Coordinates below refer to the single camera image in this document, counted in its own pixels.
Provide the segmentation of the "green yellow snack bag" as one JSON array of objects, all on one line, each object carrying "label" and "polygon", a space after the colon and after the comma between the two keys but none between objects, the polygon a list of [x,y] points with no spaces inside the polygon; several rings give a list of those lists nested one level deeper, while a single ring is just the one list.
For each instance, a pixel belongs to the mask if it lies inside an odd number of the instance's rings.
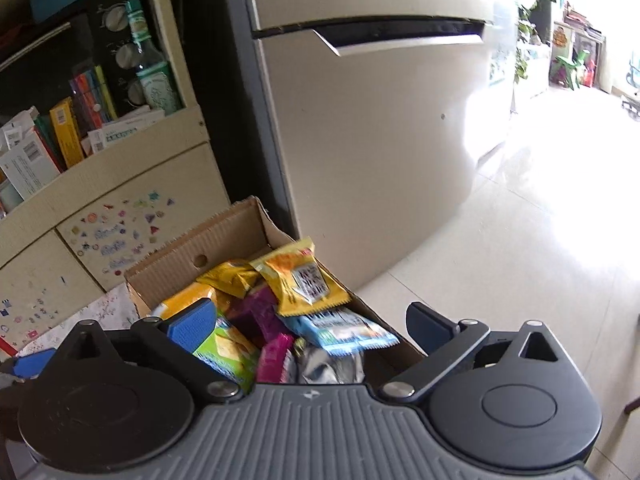
[{"label": "green yellow snack bag", "polygon": [[253,387],[259,349],[223,316],[216,319],[214,330],[195,349],[193,355],[223,378],[235,382],[244,392]]}]

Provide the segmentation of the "yellow striped snack bag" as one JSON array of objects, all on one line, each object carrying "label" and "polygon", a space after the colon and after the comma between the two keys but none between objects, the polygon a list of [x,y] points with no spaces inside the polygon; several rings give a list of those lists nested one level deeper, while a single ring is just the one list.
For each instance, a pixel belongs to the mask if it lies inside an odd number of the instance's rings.
[{"label": "yellow striped snack bag", "polygon": [[261,279],[248,262],[230,260],[218,264],[181,292],[165,299],[152,310],[152,315],[167,320],[200,299],[212,300],[216,312],[225,314],[239,304]]}]

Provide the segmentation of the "purple snack bag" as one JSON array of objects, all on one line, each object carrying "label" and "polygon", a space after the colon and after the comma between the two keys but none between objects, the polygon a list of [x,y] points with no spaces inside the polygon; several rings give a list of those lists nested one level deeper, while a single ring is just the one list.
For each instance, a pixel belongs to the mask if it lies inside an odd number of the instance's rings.
[{"label": "purple snack bag", "polygon": [[277,316],[279,300],[271,288],[261,284],[236,300],[224,317],[254,346],[262,348],[281,334],[291,331]]}]

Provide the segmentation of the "pink white snack packet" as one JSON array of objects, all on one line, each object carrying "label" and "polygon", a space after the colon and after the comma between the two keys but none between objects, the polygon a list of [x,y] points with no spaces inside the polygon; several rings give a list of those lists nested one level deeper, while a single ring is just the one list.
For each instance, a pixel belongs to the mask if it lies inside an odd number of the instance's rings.
[{"label": "pink white snack packet", "polygon": [[294,337],[280,334],[262,348],[257,370],[258,384],[295,384],[297,367],[293,353]]}]

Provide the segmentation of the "light blue snack packet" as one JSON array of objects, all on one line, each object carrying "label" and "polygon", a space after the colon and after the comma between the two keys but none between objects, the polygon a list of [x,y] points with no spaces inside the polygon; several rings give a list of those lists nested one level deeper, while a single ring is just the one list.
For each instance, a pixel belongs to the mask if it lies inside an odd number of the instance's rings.
[{"label": "light blue snack packet", "polygon": [[350,356],[399,344],[394,333],[346,308],[288,318],[282,316],[281,321],[292,333],[330,356]]}]

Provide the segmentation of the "silver snack packet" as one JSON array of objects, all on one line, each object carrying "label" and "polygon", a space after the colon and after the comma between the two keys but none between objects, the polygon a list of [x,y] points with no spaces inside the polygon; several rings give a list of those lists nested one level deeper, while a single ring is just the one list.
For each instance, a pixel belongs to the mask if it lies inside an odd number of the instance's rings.
[{"label": "silver snack packet", "polygon": [[297,380],[309,385],[361,384],[366,378],[363,354],[331,356],[326,350],[314,346],[295,349]]}]

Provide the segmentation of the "yellow snack packet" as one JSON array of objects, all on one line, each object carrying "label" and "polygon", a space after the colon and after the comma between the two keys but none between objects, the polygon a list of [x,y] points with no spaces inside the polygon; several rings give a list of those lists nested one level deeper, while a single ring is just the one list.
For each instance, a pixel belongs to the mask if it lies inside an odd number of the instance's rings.
[{"label": "yellow snack packet", "polygon": [[310,237],[250,262],[277,297],[277,314],[292,318],[347,304],[349,293],[318,263]]}]

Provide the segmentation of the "red box on floor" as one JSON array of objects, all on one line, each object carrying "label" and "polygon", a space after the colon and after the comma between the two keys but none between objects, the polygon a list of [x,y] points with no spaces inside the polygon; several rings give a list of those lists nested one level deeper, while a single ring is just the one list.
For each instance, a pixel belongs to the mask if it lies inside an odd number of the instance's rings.
[{"label": "red box on floor", "polygon": [[11,358],[17,355],[17,350],[13,348],[3,336],[0,337],[0,349]]}]

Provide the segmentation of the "cream cabinet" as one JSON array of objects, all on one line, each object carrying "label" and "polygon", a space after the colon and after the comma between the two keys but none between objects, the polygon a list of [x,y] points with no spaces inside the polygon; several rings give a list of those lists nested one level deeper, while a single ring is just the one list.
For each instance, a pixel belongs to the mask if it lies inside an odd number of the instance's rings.
[{"label": "cream cabinet", "polygon": [[1,336],[19,352],[230,200],[171,0],[150,0],[183,107],[63,172],[1,222]]}]

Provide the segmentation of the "cardboard box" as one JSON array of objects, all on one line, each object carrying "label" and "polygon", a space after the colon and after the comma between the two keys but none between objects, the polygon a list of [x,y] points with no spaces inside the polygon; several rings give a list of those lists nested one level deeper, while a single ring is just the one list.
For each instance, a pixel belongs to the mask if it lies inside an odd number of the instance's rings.
[{"label": "cardboard box", "polygon": [[[254,260],[292,241],[271,221],[260,200],[250,197],[190,229],[127,270],[124,275],[129,296],[143,318],[217,264],[232,259]],[[383,326],[400,341],[390,348],[366,352],[364,371],[370,386],[376,389],[422,361],[423,353],[317,259],[320,268],[346,288],[352,298],[347,305],[350,310]]]}]

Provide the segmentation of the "white carton on shelf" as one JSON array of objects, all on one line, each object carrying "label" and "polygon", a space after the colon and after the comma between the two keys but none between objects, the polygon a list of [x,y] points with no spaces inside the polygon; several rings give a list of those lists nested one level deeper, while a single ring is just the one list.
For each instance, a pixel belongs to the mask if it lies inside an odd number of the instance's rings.
[{"label": "white carton on shelf", "polygon": [[37,131],[29,133],[1,156],[1,170],[23,200],[37,194],[61,174]]}]

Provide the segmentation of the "yellow box on shelf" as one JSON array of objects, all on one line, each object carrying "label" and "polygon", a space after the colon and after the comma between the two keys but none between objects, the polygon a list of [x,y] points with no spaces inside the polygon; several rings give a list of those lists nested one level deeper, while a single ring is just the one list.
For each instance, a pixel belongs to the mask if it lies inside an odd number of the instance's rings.
[{"label": "yellow box on shelf", "polygon": [[81,136],[75,118],[73,100],[66,98],[50,109],[50,118],[58,146],[68,168],[85,159]]}]

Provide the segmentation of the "beige refrigerator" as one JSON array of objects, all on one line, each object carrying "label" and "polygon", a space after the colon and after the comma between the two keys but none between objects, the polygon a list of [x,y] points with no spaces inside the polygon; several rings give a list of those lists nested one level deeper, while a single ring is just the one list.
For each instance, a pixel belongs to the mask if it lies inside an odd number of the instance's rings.
[{"label": "beige refrigerator", "polygon": [[282,226],[358,288],[468,198],[495,0],[226,0]]}]

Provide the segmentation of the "green glass bottle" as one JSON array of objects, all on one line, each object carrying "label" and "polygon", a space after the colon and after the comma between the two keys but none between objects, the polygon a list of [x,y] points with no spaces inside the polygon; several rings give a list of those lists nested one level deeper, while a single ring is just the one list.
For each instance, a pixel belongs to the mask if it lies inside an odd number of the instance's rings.
[{"label": "green glass bottle", "polygon": [[137,76],[146,102],[166,116],[178,112],[181,102],[168,61],[155,47],[140,0],[128,0],[126,11],[132,40],[137,47]]}]

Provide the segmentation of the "green plant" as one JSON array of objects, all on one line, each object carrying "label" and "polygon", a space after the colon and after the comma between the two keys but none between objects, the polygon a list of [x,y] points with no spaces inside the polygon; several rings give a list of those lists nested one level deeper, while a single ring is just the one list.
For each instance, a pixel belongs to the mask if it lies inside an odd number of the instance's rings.
[{"label": "green plant", "polygon": [[558,0],[524,0],[518,5],[518,41],[515,51],[514,82],[518,84],[528,78],[530,46],[548,44],[551,27],[552,6]]}]

